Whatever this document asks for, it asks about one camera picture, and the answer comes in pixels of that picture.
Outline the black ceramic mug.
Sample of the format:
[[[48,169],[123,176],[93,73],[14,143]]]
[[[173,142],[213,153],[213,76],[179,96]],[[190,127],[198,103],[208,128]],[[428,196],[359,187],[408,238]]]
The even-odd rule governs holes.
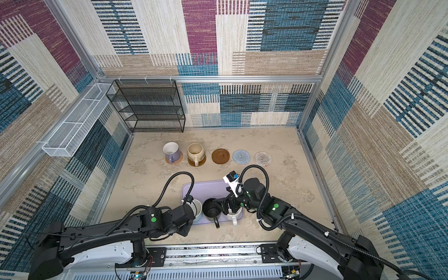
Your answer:
[[[215,198],[209,198],[203,203],[203,214],[209,221],[215,224],[217,229],[220,228],[219,218],[221,217],[221,210],[214,202]]]

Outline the white ceramic mug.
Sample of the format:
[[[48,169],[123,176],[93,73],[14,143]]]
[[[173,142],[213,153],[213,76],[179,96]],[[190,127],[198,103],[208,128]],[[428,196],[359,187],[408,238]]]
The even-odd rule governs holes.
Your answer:
[[[228,221],[231,221],[233,226],[238,226],[238,221],[243,218],[243,209],[239,208],[236,212],[230,210],[229,213],[225,215],[225,218]]]

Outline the light blue handled mug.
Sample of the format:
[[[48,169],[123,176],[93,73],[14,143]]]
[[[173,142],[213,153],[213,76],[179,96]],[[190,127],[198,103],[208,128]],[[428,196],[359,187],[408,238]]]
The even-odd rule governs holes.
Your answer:
[[[193,223],[198,224],[199,221],[203,218],[203,205],[199,200],[194,199],[189,203],[189,206],[192,209],[193,214],[195,215]]]

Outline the clear patterned glass coaster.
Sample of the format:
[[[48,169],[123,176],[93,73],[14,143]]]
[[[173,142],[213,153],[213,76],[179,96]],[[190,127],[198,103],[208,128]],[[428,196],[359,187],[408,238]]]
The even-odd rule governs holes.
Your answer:
[[[272,163],[272,161],[273,161],[272,156],[267,152],[258,152],[254,155],[254,163],[259,166],[262,167],[269,166]]]

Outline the blue-grey woven round coaster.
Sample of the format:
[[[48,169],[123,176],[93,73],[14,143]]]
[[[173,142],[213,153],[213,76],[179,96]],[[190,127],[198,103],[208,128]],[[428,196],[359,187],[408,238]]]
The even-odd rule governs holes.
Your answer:
[[[239,149],[233,153],[232,159],[238,165],[247,165],[251,160],[251,156],[246,150]]]

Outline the brown wooden round coaster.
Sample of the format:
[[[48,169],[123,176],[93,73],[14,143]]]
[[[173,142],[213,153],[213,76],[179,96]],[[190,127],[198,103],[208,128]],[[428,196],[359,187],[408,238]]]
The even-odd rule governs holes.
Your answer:
[[[219,148],[213,151],[212,161],[218,165],[223,165],[230,160],[230,153],[228,150]]]

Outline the beige ceramic mug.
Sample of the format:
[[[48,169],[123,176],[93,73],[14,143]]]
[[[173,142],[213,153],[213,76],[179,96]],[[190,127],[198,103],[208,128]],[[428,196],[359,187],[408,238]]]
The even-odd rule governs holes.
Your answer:
[[[191,166],[199,167],[206,161],[205,149],[200,143],[192,143],[187,148],[187,159]]]

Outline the tan wicker round coaster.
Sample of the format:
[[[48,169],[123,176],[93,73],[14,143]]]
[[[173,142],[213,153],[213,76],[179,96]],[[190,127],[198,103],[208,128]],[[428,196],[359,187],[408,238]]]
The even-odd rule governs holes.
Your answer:
[[[176,164],[179,164],[180,162],[182,162],[183,158],[184,158],[184,155],[181,152],[179,155],[179,158],[176,161],[174,159],[170,160],[167,157],[165,157],[165,161],[166,161],[166,163],[168,163],[170,165],[176,165]]]

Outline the lavender mug white inside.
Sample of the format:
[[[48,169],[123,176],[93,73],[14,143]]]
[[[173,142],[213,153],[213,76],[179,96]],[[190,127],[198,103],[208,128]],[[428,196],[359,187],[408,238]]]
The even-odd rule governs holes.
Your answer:
[[[163,153],[168,159],[174,159],[176,161],[179,158],[181,151],[178,143],[168,142],[163,147]]]

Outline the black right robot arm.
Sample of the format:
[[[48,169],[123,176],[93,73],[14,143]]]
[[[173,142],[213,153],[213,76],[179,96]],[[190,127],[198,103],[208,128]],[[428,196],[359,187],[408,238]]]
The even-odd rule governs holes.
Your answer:
[[[266,231],[282,230],[275,244],[280,261],[307,261],[342,280],[378,280],[384,264],[373,243],[340,234],[308,218],[292,205],[270,196],[257,178],[245,182],[236,173],[223,178],[229,195],[215,203],[225,212],[245,209],[256,214]]]

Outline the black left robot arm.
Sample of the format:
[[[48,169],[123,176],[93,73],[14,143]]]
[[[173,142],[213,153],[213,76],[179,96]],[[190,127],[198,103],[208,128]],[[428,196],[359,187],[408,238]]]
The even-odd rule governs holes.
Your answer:
[[[174,209],[138,205],[112,222],[78,227],[65,227],[62,222],[55,222],[39,233],[28,279],[55,277],[74,262],[74,255],[97,247],[158,239],[175,233],[187,236],[195,218],[187,204]]]

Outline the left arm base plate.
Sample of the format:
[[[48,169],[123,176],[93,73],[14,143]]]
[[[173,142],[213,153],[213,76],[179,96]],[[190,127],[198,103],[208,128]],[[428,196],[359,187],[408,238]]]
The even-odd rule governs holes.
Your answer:
[[[131,254],[131,260],[116,264],[116,268],[149,268],[163,267],[166,258],[166,247],[150,247]]]

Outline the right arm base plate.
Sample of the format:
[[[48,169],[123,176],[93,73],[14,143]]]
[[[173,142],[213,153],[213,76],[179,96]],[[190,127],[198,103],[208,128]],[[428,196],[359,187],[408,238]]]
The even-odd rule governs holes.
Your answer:
[[[287,263],[293,260],[283,246],[273,243],[262,243],[259,248],[263,263]]]

